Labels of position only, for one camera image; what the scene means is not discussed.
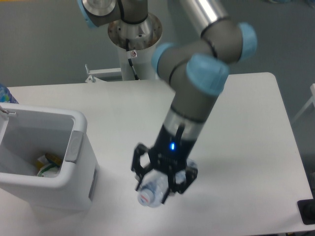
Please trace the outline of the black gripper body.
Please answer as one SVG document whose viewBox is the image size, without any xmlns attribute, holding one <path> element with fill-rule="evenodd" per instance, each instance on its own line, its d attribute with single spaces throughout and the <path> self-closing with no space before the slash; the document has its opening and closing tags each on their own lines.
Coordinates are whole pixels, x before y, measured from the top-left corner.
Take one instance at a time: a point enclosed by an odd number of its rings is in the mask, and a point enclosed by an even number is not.
<svg viewBox="0 0 315 236">
<path fill-rule="evenodd" d="M 149 150 L 149 158 L 153 168 L 166 174 L 169 182 L 174 182 L 176 173 L 180 171 L 184 171 L 190 182 L 197 176 L 197 168 L 188 167 L 187 164 L 195 140 L 185 140 L 184 130 L 185 125 L 180 124 L 175 134 L 171 134 L 163 126 L 154 145 Z"/>
</svg>

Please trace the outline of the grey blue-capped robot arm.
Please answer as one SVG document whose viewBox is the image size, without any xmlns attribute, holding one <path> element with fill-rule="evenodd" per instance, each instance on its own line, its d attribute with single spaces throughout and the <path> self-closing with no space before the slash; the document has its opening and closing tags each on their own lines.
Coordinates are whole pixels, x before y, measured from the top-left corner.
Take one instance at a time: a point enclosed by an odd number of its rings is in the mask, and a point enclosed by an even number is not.
<svg viewBox="0 0 315 236">
<path fill-rule="evenodd" d="M 182 0 L 180 5 L 199 35 L 186 46 L 158 44 L 162 26 L 146 0 L 78 1 L 89 27 L 108 26 L 124 80 L 159 77 L 175 91 L 155 144 L 138 144 L 133 154 L 138 201 L 148 207 L 184 193 L 196 179 L 189 154 L 223 91 L 228 65 L 253 56 L 257 48 L 252 26 L 232 22 L 220 1 Z"/>
</svg>

